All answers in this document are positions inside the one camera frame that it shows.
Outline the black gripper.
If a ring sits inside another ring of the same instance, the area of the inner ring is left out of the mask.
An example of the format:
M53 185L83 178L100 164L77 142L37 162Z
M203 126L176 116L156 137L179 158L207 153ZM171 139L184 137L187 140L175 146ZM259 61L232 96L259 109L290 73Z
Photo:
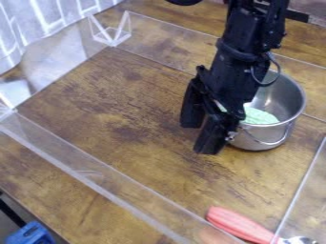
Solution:
M196 153L216 154L227 145L246 117L244 104L264 86L270 64L266 51L242 50L218 40L211 66L196 67L180 108L180 127L203 126L194 146Z

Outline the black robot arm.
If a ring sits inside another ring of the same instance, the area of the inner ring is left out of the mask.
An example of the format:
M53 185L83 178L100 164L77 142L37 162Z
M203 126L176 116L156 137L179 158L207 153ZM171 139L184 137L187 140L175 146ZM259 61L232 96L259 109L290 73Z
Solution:
M222 151L246 119L244 104L270 85L264 77L286 36L287 5L289 0L228 0L212 63L196 67L182 102L180 126L202 130L196 153Z

